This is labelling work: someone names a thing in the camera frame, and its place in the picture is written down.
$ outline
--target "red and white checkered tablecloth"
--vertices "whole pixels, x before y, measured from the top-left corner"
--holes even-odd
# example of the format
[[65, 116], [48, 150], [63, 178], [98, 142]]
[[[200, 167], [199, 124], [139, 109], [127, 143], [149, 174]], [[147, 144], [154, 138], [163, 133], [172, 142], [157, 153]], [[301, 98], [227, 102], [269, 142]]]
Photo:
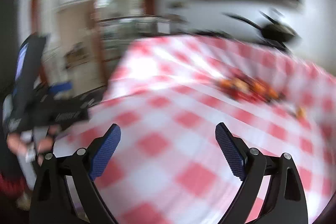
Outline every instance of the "red and white checkered tablecloth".
[[[216, 80], [237, 68], [305, 106], [308, 119], [299, 122], [286, 103], [239, 103], [223, 94]], [[218, 223], [241, 185], [215, 140], [224, 122], [265, 155], [293, 156], [312, 223], [336, 189], [335, 105], [335, 78], [276, 50], [186, 35], [141, 39], [90, 121], [72, 126], [54, 151], [72, 154], [117, 123], [121, 142], [95, 184], [120, 224]], [[268, 181], [247, 221], [257, 217]]]

